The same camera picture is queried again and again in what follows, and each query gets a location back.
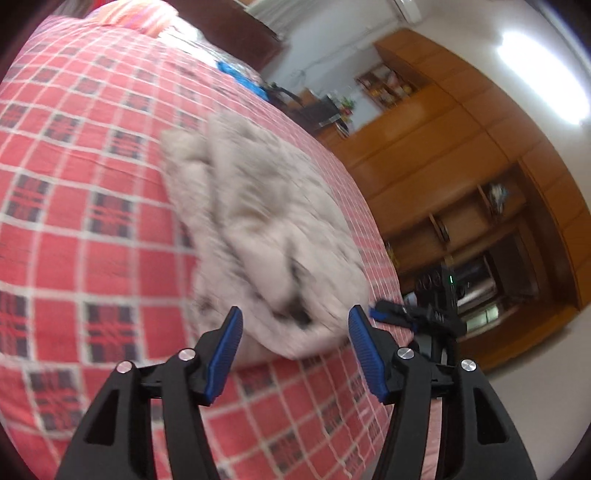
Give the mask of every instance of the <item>checkered blanket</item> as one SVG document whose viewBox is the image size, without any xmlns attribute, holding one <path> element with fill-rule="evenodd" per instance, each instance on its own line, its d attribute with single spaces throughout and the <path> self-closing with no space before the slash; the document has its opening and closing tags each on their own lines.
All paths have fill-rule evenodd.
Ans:
<svg viewBox="0 0 591 480">
<path fill-rule="evenodd" d="M 165 194 L 162 129 L 231 109 L 308 154 L 348 222 L 372 296 L 400 299 L 367 205 L 334 156 L 227 75 L 136 32 L 50 18 L 0 86 L 0 414 L 52 479 L 116 362 L 160 362 L 196 341 L 199 267 Z M 408 332 L 393 329 L 400 344 Z M 155 403 L 158 476 L 170 477 Z M 230 375 L 203 409 L 223 479 L 358 478 L 389 411 L 350 345 Z M 434 451 L 437 435 L 431 438 Z"/>
</svg>

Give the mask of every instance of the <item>wooden cabinet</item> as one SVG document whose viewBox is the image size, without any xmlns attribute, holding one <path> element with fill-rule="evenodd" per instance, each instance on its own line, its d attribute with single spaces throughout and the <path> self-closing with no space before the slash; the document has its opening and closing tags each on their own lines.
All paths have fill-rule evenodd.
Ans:
<svg viewBox="0 0 591 480">
<path fill-rule="evenodd" d="M 586 208 L 583 195 L 569 172 L 546 191 L 545 197 L 560 229 L 564 229 Z"/>
<path fill-rule="evenodd" d="M 427 86 L 355 132 L 333 153 L 352 168 L 454 106 L 453 98 L 438 86 Z"/>
<path fill-rule="evenodd" d="M 545 192 L 567 168 L 548 139 L 543 139 L 522 157 L 522 162 L 538 188 Z"/>
<path fill-rule="evenodd" d="M 491 211 L 485 193 L 488 185 L 478 185 L 467 195 L 440 210 L 429 212 L 425 219 L 390 237 L 389 244 L 398 264 L 398 274 L 403 277 L 442 262 L 466 245 L 497 230 L 500 224 L 513 219 L 527 205 L 521 178 L 518 169 L 510 168 L 491 179 L 493 183 L 503 184 L 509 192 L 501 215 L 494 215 Z"/>
<path fill-rule="evenodd" d="M 439 86 L 457 102 L 465 102 L 492 85 L 493 83 L 474 67 L 461 70 L 439 82 Z"/>
<path fill-rule="evenodd" d="M 369 200 L 479 131 L 476 121 L 457 106 L 359 163 L 350 173 Z"/>
<path fill-rule="evenodd" d="M 425 267 L 467 261 L 527 225 L 545 303 L 463 345 L 499 365 L 591 302 L 591 214 L 552 144 L 485 75 L 410 30 L 375 46 L 389 67 L 427 83 L 332 151 L 357 182 L 408 288 Z M 511 193 L 499 218 L 486 205 L 492 180 Z"/>
<path fill-rule="evenodd" d="M 482 132 L 368 200 L 385 238 L 475 190 L 507 166 L 507 159 Z"/>
<path fill-rule="evenodd" d="M 563 230 L 570 261 L 575 269 L 591 257 L 591 214 L 584 208 Z"/>
<path fill-rule="evenodd" d="M 534 121 L 519 109 L 489 127 L 488 133 L 511 161 L 529 152 L 544 136 Z"/>
<path fill-rule="evenodd" d="M 464 101 L 463 107 L 484 128 L 491 127 L 518 110 L 515 102 L 496 86 Z"/>
</svg>

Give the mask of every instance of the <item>silver screw head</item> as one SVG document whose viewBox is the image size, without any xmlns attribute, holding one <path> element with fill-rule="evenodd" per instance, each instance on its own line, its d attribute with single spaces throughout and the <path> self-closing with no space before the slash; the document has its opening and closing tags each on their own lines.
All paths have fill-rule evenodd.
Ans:
<svg viewBox="0 0 591 480">
<path fill-rule="evenodd" d="M 178 357 L 183 362 L 188 362 L 189 360 L 192 360 L 193 358 L 195 358 L 195 355 L 197 354 L 195 353 L 195 350 L 193 350 L 192 348 L 186 348 L 178 353 Z"/>
<path fill-rule="evenodd" d="M 119 365 L 117 365 L 117 371 L 120 374 L 126 374 L 132 368 L 133 368 L 133 364 L 131 362 L 128 362 L 127 360 L 125 362 L 121 362 L 121 363 L 119 363 Z"/>
<path fill-rule="evenodd" d="M 412 348 L 408 348 L 406 346 L 403 346 L 402 348 L 398 349 L 397 354 L 400 358 L 404 358 L 405 360 L 410 360 L 412 357 L 414 357 L 414 350 Z"/>
<path fill-rule="evenodd" d="M 465 360 L 462 360 L 462 368 L 466 372 L 473 372 L 474 370 L 476 370 L 476 362 L 474 360 L 470 360 L 468 358 Z"/>
</svg>

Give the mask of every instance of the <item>ceiling light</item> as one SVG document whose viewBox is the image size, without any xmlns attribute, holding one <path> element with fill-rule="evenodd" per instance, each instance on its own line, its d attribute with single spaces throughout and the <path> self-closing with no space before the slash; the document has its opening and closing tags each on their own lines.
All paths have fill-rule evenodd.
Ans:
<svg viewBox="0 0 591 480">
<path fill-rule="evenodd" d="M 589 101 L 580 83 L 555 55 L 524 34 L 503 35 L 501 58 L 560 117 L 579 124 L 589 116 Z"/>
</svg>

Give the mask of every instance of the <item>white cloth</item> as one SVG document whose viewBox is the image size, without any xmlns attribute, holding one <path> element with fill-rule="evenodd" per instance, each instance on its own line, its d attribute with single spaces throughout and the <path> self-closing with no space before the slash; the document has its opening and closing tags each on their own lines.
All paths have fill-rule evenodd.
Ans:
<svg viewBox="0 0 591 480">
<path fill-rule="evenodd" d="M 237 366 L 337 347 L 369 286 L 328 185 L 310 157 L 236 113 L 214 113 L 208 127 L 169 130 L 161 142 L 165 185 L 200 259 L 199 329 L 240 307 Z"/>
</svg>

